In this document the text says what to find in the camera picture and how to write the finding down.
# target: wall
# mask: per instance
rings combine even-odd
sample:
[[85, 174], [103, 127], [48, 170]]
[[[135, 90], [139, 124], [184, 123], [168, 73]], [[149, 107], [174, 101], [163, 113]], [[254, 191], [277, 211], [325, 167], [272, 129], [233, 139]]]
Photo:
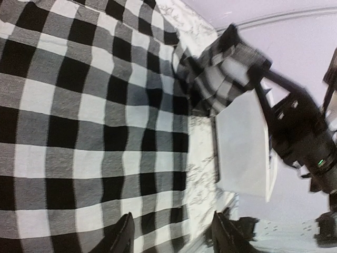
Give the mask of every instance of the wall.
[[[239, 24], [242, 37], [266, 53], [276, 71], [306, 86], [317, 104], [322, 104], [326, 91], [322, 78], [337, 47], [337, 1], [211, 0], [204, 4], [201, 0], [186, 0], [186, 3], [215, 27], [226, 27], [231, 22]], [[252, 27], [247, 25], [247, 21], [253, 20]], [[285, 93], [273, 89], [273, 95], [278, 101]], [[295, 171], [280, 162], [271, 201], [264, 203], [262, 199], [241, 196], [240, 215], [284, 222], [317, 218], [328, 210], [327, 199], [308, 190], [309, 181], [299, 179]]]

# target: white wall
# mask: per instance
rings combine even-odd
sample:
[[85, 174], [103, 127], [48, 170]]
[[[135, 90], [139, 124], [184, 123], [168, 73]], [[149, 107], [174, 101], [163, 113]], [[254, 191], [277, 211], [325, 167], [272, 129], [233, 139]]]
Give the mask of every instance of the white wall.
[[[293, 18], [274, 23], [241, 29], [246, 41], [273, 60], [273, 68], [306, 86], [318, 104], [325, 95], [326, 86], [322, 78], [337, 47], [337, 15], [333, 6], [337, 1], [207, 1], [186, 0], [215, 27], [227, 26], [232, 22], [258, 19], [283, 12], [306, 10], [309, 17]], [[276, 100], [284, 92], [273, 89]], [[263, 199], [241, 196], [240, 216], [255, 216], [273, 221], [299, 222], [317, 218], [328, 210], [326, 196], [322, 193], [308, 193], [309, 181], [298, 178], [295, 171], [280, 162], [274, 192], [269, 203]]]

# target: bunched checkered fabric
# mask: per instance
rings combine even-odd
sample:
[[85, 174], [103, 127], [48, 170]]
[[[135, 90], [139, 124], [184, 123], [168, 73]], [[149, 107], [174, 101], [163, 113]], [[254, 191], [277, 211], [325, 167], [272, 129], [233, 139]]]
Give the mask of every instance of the bunched checkered fabric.
[[178, 252], [189, 101], [225, 77], [153, 0], [3, 0], [0, 54], [0, 252], [92, 252], [128, 212], [135, 252]]

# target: black and white checkered fabric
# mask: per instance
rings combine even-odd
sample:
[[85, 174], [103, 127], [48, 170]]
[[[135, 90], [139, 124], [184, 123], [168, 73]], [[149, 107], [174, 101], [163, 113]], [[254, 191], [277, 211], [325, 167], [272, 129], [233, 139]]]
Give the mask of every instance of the black and white checkered fabric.
[[207, 67], [155, 1], [3, 0], [0, 54], [0, 252], [91, 252], [128, 212], [135, 252], [178, 252]]

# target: checkered cloth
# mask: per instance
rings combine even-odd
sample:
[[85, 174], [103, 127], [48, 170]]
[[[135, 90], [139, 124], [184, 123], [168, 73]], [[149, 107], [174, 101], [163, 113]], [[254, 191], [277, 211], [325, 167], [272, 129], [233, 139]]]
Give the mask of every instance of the checkered cloth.
[[92, 252], [128, 212], [135, 252], [178, 252], [207, 64], [153, 0], [0, 3], [0, 252]]

